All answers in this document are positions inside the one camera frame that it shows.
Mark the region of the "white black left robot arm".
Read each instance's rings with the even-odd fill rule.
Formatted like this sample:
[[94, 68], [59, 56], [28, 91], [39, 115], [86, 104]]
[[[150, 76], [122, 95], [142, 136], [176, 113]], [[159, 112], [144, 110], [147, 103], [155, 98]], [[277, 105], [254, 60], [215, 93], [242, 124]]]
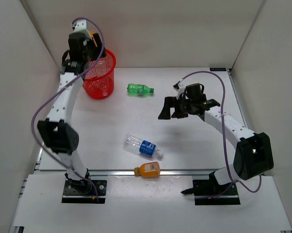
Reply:
[[37, 123], [44, 145], [66, 169], [66, 178], [76, 181], [75, 188], [81, 194], [91, 191], [92, 182], [77, 151], [79, 135], [71, 126], [71, 116], [86, 73], [105, 56], [103, 42], [98, 33], [92, 33], [91, 37], [85, 33], [69, 35], [69, 50], [62, 56], [58, 93], [46, 119]]

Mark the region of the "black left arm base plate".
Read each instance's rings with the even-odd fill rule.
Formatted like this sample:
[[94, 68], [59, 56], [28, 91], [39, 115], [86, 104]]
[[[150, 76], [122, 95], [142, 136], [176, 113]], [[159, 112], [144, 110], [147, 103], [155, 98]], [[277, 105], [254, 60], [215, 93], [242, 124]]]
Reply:
[[107, 180], [92, 180], [97, 188], [96, 194], [91, 184], [65, 180], [62, 203], [105, 204]]

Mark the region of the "green plastic bottle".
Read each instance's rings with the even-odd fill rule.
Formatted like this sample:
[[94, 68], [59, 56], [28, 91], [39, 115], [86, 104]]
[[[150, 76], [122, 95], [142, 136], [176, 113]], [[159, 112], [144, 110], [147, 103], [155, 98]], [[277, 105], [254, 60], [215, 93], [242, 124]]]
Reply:
[[127, 93], [131, 96], [145, 97], [154, 94], [154, 89], [144, 84], [129, 83]]

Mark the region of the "orange bottle barcode label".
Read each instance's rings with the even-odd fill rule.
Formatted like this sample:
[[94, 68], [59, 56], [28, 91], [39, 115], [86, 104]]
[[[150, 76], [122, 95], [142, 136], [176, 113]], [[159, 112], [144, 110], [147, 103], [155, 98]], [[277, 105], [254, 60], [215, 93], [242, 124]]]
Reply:
[[160, 165], [158, 162], [149, 162], [134, 168], [134, 175], [143, 178], [157, 178], [160, 176]]

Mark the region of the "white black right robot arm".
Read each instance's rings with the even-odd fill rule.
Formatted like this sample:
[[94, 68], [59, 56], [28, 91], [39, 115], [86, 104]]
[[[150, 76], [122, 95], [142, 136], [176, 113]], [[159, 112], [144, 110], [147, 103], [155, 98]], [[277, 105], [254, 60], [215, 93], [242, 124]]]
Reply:
[[207, 99], [204, 86], [199, 83], [188, 86], [174, 85], [176, 97], [165, 97], [158, 116], [160, 120], [198, 116], [214, 127], [235, 149], [233, 163], [210, 175], [209, 190], [219, 194], [226, 184], [233, 181], [248, 180], [274, 168], [270, 138], [266, 133], [256, 133], [238, 123], [224, 112], [223, 106], [214, 99]]

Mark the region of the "blue label clear bottle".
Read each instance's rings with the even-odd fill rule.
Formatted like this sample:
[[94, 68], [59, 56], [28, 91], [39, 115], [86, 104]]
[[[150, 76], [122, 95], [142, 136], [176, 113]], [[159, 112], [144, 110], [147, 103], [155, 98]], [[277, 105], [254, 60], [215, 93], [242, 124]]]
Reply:
[[123, 140], [123, 148], [131, 153], [140, 155], [149, 159], [163, 158], [163, 152], [158, 148], [158, 146], [147, 140], [143, 140], [131, 134], [127, 134]]

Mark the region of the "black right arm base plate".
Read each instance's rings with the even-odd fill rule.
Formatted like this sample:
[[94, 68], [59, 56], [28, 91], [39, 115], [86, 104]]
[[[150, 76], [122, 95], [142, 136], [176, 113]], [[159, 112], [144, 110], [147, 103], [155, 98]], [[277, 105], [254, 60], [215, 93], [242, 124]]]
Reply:
[[193, 180], [192, 187], [181, 191], [182, 195], [194, 195], [196, 206], [240, 205], [237, 187], [234, 183], [216, 184], [211, 179]]

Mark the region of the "orange patterned juice bottle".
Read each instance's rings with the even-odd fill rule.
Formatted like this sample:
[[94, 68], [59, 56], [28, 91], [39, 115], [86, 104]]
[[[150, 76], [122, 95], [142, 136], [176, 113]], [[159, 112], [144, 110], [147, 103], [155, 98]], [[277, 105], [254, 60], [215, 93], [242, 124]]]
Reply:
[[95, 44], [96, 47], [99, 47], [101, 40], [100, 40], [100, 36], [98, 33], [96, 33], [95, 31], [90, 31], [90, 35], [92, 37], [92, 40]]

